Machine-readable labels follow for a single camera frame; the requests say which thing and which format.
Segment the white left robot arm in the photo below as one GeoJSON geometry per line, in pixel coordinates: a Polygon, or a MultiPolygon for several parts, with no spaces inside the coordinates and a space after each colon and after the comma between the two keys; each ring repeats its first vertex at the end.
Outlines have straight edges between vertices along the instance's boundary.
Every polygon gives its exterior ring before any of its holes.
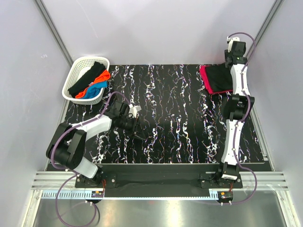
{"type": "Polygon", "coordinates": [[[84,157],[85,144],[90,138],[112,128],[124,130],[128,137],[146,140],[139,117],[134,117],[131,113],[120,116],[98,114],[75,125],[61,123],[47,148],[46,157],[52,164],[57,164],[57,168],[68,168],[81,174],[91,187],[98,187],[102,183],[101,170],[84,157]]]}

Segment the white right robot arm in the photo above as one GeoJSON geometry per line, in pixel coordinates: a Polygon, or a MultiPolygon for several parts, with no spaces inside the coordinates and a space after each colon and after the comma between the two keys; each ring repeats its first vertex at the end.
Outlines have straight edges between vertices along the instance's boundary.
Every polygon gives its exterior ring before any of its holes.
{"type": "Polygon", "coordinates": [[[241,130],[244,121],[250,113],[255,98],[250,95],[247,83],[247,58],[243,53],[236,51],[224,51],[225,66],[232,76],[232,96],[224,107],[226,119],[226,139],[221,162],[235,166],[239,161],[238,152],[240,146],[241,130]]]}

